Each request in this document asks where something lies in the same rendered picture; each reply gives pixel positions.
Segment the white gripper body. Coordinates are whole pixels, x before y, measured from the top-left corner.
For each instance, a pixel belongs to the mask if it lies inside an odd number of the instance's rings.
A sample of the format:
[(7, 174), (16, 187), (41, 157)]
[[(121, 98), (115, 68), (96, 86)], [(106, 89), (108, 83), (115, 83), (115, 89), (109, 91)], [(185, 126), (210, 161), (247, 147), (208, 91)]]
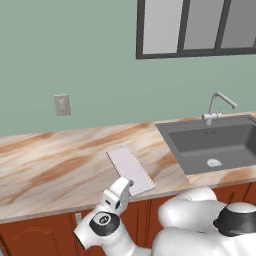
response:
[(129, 189), (133, 185), (133, 181), (125, 177), (120, 177), (110, 187), (111, 207), (116, 214), (122, 214), (127, 206), (130, 197)]

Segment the grey kitchen sink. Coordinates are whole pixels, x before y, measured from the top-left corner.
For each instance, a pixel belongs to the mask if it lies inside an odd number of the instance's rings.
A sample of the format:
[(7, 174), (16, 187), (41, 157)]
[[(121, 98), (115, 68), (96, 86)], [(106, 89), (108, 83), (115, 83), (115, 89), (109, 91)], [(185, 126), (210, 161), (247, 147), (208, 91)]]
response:
[(256, 118), (251, 115), (156, 125), (186, 175), (256, 165)]

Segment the silver sink tap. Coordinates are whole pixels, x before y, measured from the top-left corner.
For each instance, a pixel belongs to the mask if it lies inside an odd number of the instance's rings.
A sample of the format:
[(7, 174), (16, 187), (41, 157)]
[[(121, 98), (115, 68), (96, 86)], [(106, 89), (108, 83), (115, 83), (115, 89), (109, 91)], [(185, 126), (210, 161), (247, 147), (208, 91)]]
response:
[(208, 113), (203, 114), (201, 116), (201, 119), (204, 121), (206, 126), (210, 126), (212, 124), (213, 120), (219, 119), (222, 117), (221, 112), (214, 112), (214, 107), (215, 107), (217, 98), (221, 98), (223, 101), (225, 101), (227, 104), (229, 104), (232, 109), (236, 109), (238, 107), (238, 105), (234, 101), (232, 101), (230, 98), (228, 98), (221, 92), (215, 92), (212, 96)]

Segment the dark framed window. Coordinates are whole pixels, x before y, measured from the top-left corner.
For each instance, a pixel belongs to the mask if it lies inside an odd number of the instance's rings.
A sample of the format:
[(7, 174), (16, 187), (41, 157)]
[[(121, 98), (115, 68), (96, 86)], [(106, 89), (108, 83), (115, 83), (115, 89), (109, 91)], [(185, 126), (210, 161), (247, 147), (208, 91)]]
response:
[(136, 57), (256, 54), (256, 0), (137, 0)]

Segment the grey wall socket plate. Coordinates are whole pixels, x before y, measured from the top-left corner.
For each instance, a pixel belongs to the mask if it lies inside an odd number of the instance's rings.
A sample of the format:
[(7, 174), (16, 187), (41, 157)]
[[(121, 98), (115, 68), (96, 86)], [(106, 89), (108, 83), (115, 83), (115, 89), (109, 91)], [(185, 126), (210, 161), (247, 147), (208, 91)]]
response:
[(68, 94), (54, 96), (56, 114), (58, 116), (66, 116), (71, 114), (70, 101)]

